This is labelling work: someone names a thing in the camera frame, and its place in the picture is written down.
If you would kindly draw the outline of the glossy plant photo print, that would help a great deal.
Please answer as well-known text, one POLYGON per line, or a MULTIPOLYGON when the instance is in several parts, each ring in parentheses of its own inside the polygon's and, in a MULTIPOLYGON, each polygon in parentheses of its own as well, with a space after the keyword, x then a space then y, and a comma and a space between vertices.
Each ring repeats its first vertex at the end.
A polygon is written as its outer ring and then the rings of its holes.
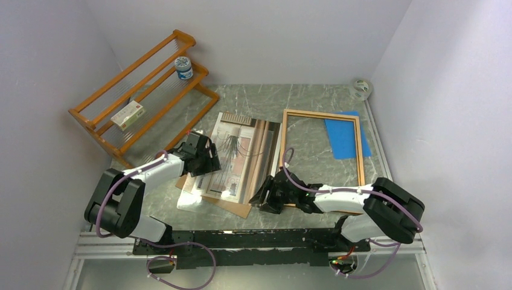
POLYGON ((211 133, 219 171, 180 178, 180 210, 220 215, 222 210, 247 218, 250 199, 278 168, 281 123, 221 112, 211 133))

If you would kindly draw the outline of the wooden picture frame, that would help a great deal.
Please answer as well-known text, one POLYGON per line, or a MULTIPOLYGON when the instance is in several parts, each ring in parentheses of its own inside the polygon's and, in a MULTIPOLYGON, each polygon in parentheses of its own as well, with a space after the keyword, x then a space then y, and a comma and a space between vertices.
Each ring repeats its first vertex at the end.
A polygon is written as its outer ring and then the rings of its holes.
POLYGON ((325 112, 301 111, 301 110, 297 110, 297 109, 285 109, 283 112, 280 153, 285 152, 287 119, 289 116, 352 122, 353 126, 354 126, 354 140, 355 140, 354 148, 356 151, 357 180, 358 180, 359 185, 365 184, 365 172, 364 172, 364 166, 363 166, 363 152, 362 152, 362 141, 361 141, 361 136, 360 136, 361 129, 360 129, 359 117, 353 116, 353 115, 346 115, 346 114, 332 114, 332 113, 325 113, 325 112))

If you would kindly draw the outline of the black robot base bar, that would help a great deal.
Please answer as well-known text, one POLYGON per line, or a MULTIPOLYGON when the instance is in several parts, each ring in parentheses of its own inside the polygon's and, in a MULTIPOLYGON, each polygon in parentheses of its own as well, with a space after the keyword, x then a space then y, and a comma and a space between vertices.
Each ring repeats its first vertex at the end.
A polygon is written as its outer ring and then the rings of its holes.
POLYGON ((135 256, 172 255, 177 269, 195 269, 212 264, 213 252, 218 266, 291 265, 306 263, 325 266, 336 255, 369 252, 370 244, 351 243, 338 228, 296 228, 268 230, 171 230, 156 246, 136 241, 135 256))

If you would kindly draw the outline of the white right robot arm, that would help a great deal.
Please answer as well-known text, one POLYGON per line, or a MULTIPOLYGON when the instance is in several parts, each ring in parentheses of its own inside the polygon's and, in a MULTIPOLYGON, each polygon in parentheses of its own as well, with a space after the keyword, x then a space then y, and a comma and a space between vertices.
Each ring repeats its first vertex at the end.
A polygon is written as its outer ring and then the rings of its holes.
POLYGON ((249 203, 273 214, 287 204, 308 214, 346 211, 334 226, 332 243, 341 251, 374 237, 386 236, 397 243, 410 244, 423 231, 425 205, 388 178, 357 187, 306 184, 281 168, 267 176, 249 203))

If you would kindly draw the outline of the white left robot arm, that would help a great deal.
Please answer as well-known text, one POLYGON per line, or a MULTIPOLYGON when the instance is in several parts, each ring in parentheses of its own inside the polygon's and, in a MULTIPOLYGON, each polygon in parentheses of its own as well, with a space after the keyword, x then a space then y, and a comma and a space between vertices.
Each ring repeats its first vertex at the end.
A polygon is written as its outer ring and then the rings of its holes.
POLYGON ((86 206, 85 220, 100 238, 132 237, 148 243, 158 254, 173 245, 170 225, 142 213, 147 193, 171 179, 202 176, 221 169, 212 139, 192 131, 178 147, 162 150, 153 161, 133 169, 107 169, 86 206))

